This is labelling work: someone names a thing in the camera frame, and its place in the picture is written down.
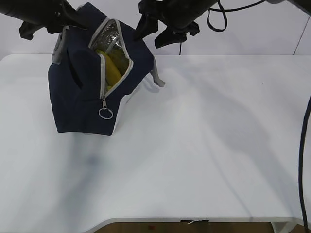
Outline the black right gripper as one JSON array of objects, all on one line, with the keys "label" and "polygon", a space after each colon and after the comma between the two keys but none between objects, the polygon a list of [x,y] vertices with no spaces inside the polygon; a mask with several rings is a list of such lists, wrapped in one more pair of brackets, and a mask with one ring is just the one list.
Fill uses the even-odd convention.
[{"label": "black right gripper", "polygon": [[155,38],[155,48],[183,43],[187,33],[194,36],[200,32],[195,23],[197,16],[185,0],[142,0],[138,4],[141,18],[134,31],[134,40],[141,40],[158,31],[161,21],[167,28]]}]

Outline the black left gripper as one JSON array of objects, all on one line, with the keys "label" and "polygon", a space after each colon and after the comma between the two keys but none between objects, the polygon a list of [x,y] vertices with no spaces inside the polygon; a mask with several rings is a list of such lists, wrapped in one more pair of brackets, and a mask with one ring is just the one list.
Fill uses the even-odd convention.
[{"label": "black left gripper", "polygon": [[32,40],[41,28],[50,34],[66,26],[89,29],[87,20],[66,0],[2,0],[0,13],[23,21],[19,35],[26,40]]}]

